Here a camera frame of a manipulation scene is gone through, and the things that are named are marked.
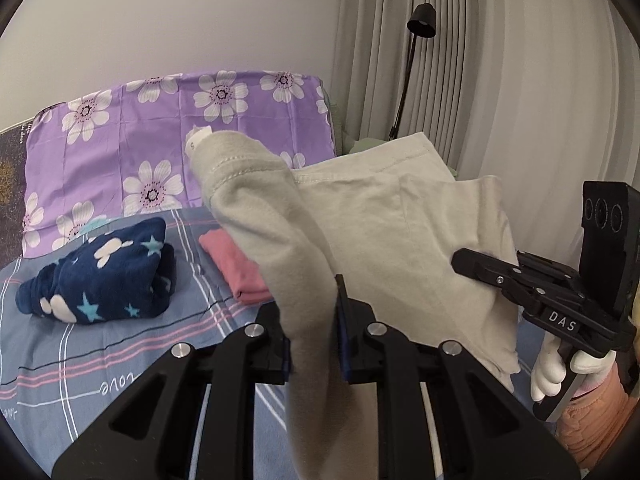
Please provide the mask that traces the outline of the right white-gloved hand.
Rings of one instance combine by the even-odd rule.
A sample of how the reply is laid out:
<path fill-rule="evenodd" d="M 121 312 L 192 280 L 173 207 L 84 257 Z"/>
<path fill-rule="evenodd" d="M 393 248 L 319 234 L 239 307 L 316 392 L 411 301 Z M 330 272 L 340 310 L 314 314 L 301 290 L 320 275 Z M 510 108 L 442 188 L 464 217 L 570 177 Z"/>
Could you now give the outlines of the right white-gloved hand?
<path fill-rule="evenodd" d="M 544 340 L 530 376 L 529 391 L 534 402 L 557 396 L 568 370 L 577 375 L 586 376 L 574 396 L 590 393 L 604 383 L 616 360 L 615 351 L 609 351 L 604 358 L 598 359 L 579 350 L 570 360 L 570 364 L 566 365 L 560 355 L 561 344 L 562 340 L 559 337 L 549 333 L 544 334 Z"/>

